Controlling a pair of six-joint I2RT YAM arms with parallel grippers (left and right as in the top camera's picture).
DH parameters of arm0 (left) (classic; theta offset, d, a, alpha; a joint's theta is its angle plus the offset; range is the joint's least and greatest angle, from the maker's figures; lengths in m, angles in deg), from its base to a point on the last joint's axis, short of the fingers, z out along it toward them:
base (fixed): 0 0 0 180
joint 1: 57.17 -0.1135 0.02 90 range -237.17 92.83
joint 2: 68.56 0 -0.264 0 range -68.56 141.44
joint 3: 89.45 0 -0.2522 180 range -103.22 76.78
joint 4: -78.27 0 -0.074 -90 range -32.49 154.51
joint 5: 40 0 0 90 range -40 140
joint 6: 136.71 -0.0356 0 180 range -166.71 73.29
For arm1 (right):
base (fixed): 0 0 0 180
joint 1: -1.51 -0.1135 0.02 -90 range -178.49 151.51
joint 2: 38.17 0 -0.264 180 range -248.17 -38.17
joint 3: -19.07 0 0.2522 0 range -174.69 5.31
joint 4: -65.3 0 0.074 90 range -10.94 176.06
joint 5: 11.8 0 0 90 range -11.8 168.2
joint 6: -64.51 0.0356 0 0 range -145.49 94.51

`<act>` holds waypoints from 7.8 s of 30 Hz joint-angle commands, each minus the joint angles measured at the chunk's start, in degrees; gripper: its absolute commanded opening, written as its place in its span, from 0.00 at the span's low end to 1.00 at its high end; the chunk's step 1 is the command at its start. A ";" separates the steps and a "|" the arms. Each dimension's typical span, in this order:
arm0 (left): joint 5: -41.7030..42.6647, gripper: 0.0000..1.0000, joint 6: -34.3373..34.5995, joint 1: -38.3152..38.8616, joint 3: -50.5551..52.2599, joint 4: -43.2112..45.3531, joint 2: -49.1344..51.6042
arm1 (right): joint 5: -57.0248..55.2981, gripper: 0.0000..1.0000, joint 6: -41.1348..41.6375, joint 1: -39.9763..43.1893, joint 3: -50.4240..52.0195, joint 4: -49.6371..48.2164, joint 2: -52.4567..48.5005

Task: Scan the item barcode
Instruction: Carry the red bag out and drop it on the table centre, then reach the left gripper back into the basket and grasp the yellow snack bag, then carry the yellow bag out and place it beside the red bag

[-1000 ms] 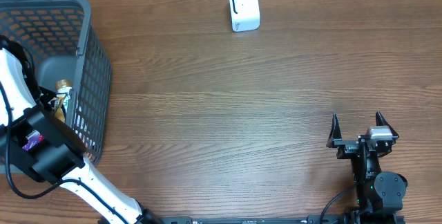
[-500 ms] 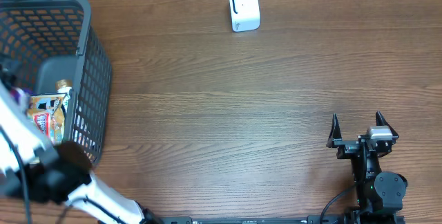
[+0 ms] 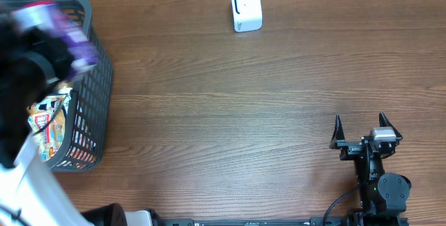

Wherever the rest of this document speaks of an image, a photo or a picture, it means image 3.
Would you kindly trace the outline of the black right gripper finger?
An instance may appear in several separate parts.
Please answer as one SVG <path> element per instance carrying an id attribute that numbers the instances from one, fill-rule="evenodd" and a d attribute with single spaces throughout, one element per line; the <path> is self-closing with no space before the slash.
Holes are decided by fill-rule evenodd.
<path id="1" fill-rule="evenodd" d="M 394 131 L 396 138 L 403 137 L 402 134 L 390 123 L 384 112 L 380 112 L 379 114 L 379 124 L 380 127 L 390 127 Z"/>
<path id="2" fill-rule="evenodd" d="M 341 116 L 339 114 L 336 115 L 335 118 L 335 125 L 334 125 L 334 132 L 332 135 L 332 141 L 344 141 L 345 135 L 344 135 L 344 129 L 341 123 Z"/>

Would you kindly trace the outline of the yellow wet wipes pack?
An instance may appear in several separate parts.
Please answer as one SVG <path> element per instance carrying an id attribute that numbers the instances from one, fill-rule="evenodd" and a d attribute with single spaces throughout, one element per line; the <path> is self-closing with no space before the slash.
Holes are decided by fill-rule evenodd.
<path id="1" fill-rule="evenodd" d="M 43 162 L 53 158 L 63 143 L 71 91 L 71 83 L 59 83 L 53 93 L 27 108 L 28 123 Z"/>

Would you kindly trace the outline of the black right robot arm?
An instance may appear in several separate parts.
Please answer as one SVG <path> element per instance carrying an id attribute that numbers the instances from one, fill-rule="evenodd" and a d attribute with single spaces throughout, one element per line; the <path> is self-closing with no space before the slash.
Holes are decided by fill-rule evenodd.
<path id="1" fill-rule="evenodd" d="M 344 193 L 326 210 L 323 225 L 409 226 L 406 202 L 412 188 L 410 180 L 400 174 L 387 173 L 383 160 L 396 153 L 403 136 L 384 113 L 379 114 L 379 126 L 359 141 L 346 141 L 339 115 L 335 118 L 331 149 L 339 149 L 341 160 L 352 160 L 357 186 Z M 360 196 L 359 209 L 351 209 L 343 218 L 329 218 L 333 208 L 353 193 Z"/>

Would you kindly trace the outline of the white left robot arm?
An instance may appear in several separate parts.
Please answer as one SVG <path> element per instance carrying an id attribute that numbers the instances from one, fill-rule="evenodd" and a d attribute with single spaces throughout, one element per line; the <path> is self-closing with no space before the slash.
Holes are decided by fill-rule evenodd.
<path id="1" fill-rule="evenodd" d="M 60 28 L 1 21 L 1 219 L 22 225 L 89 225 L 38 158 L 27 107 L 61 80 L 95 65 L 85 42 Z"/>

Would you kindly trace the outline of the red purple pad pack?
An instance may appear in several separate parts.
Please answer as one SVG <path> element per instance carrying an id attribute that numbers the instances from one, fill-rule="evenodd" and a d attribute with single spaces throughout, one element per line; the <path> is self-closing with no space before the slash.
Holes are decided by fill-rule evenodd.
<path id="1" fill-rule="evenodd" d="M 55 1 L 45 0 L 29 3 L 11 13 L 21 32 L 39 30 L 50 38 L 62 42 L 62 52 L 72 57 L 68 72 L 59 78 L 77 80 L 99 62 L 98 51 L 89 42 L 82 28 L 68 17 Z"/>

